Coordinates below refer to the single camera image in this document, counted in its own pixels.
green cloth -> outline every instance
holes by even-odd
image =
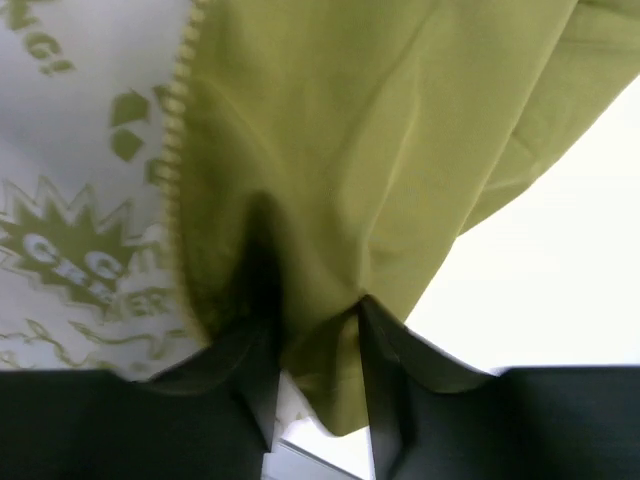
[[[252,290],[277,286],[282,365],[347,434],[367,418],[357,325],[338,315],[370,293],[406,319],[456,238],[638,75],[640,2],[215,0],[205,14],[179,180],[191,304],[215,341],[268,303]]]

exclamation mark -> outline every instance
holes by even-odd
[[[45,75],[51,77],[54,73],[63,73],[69,72],[71,70],[75,70],[76,67],[68,60],[58,60],[50,65],[45,65],[40,67],[40,73],[44,73]]]

zipper teeth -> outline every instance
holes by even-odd
[[[183,242],[180,234],[180,166],[184,146],[184,112],[187,109],[188,81],[191,77],[191,64],[196,56],[206,9],[213,0],[193,0],[189,20],[184,27],[182,41],[178,48],[173,80],[169,86],[169,95],[165,101],[165,134],[163,141],[163,167],[159,176],[165,196],[165,221],[169,240],[171,270],[176,285],[176,299],[181,311],[185,328],[203,346],[208,345],[208,336],[199,324],[191,304],[185,264]]]

white surface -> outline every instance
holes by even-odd
[[[640,79],[527,193],[464,235],[408,325],[485,370],[640,363]],[[365,430],[286,438],[373,478]]]

